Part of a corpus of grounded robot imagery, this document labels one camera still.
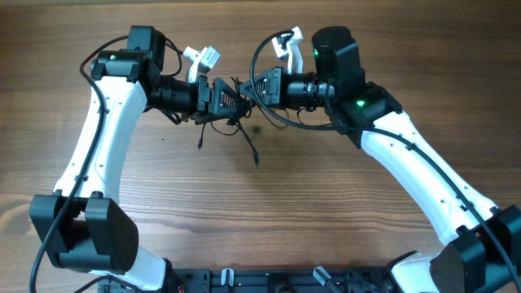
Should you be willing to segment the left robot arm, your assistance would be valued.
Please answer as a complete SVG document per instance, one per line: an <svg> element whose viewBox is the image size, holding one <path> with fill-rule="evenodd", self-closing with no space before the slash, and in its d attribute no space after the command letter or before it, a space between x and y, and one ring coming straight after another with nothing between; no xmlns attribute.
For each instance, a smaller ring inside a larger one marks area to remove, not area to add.
<svg viewBox="0 0 521 293"><path fill-rule="evenodd" d="M120 178L138 119L156 109L173 123L205 125L238 120L248 104L224 81L207 73L218 51L186 48L186 78L164 74L164 54L173 42L151 26L134 25L126 46L101 45L80 64L91 88L90 106L75 151L51 195L35 195L29 216L42 241L29 279L37 289L44 259L58 269L91 273L104 290L183 292L169 260L139 243L138 227L120 207Z"/></svg>

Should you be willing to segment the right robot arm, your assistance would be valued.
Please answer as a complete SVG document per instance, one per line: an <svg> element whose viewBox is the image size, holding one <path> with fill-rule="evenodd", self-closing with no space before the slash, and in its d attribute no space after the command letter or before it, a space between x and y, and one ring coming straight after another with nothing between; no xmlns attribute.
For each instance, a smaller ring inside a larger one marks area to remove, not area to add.
<svg viewBox="0 0 521 293"><path fill-rule="evenodd" d="M349 137L401 184L435 230L442 248L411 251L383 268L387 292L494 292L520 282L520 210L499 208L466 183L427 143L401 104L366 80L359 47L344 26L312 37L315 71L305 73L299 28L270 35L287 61L274 77L251 75L245 93L271 116L278 109L314 111L324 130Z"/></svg>

